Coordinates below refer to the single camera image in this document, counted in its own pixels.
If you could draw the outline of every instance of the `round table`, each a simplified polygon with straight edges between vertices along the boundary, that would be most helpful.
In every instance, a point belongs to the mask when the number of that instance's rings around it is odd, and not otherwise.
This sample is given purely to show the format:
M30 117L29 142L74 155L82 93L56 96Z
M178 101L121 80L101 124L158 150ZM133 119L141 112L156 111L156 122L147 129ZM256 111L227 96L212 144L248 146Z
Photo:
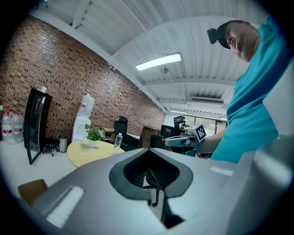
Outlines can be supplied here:
M113 155L113 147L114 145L112 144L98 141L97 147L90 148L88 140L78 140L68 146L68 158L74 166L80 167L92 161L111 157Z

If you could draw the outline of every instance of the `man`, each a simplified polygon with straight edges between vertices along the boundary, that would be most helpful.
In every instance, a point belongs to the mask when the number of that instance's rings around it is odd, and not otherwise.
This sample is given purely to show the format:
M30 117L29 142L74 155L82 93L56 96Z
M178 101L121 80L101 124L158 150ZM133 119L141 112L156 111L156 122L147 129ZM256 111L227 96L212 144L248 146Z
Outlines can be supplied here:
M292 54L272 17L258 30L249 22L229 21L217 30L208 30L208 34L212 44L219 41L250 64L236 82L227 109L228 127L207 137L197 152L213 152L211 159L238 162L243 153L257 150L277 137L262 101L282 76Z

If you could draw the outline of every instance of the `white bottle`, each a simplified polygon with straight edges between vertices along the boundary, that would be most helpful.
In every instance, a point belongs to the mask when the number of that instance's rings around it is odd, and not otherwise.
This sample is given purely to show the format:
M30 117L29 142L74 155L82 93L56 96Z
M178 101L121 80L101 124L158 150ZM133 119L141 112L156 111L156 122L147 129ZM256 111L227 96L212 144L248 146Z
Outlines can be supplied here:
M2 118L2 137L6 143L13 143L11 117L6 111Z
M23 140L23 116L15 113L12 117L13 139L15 142Z
M123 136L121 133L119 133L115 138L113 155L117 155L119 153L120 144L121 144L122 139L123 139Z
M10 108L9 106L6 107L6 111L9 111L9 116L12 117L14 114L14 111L12 108Z
M91 116L92 109L94 107L95 99L89 94L84 95L83 100L79 106L78 116Z

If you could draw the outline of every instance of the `man's arm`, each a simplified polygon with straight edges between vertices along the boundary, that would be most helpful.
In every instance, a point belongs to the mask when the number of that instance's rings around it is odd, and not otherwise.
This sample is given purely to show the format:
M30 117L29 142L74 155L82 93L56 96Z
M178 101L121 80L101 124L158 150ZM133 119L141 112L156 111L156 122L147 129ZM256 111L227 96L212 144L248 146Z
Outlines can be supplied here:
M219 145L222 137L224 136L224 132L227 130L224 129L223 131L206 137L199 145L199 148L197 149L197 153L212 153L216 150L217 146Z

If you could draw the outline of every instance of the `fluorescent light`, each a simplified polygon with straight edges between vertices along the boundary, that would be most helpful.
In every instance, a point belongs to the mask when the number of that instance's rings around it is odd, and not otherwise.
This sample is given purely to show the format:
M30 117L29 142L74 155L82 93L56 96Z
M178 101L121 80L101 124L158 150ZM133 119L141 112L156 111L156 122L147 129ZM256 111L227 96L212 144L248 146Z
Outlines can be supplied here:
M174 54L170 54L167 56L163 56L163 57L139 64L136 66L136 68L141 71L146 68L151 68L151 67L154 67L157 65L167 64L167 63L171 63L171 62L177 62L177 61L181 61L181 60L182 60L181 55L179 52L177 52Z
M176 111L176 110L170 110L170 112L181 112L181 113L188 113L188 112L183 112L183 111Z

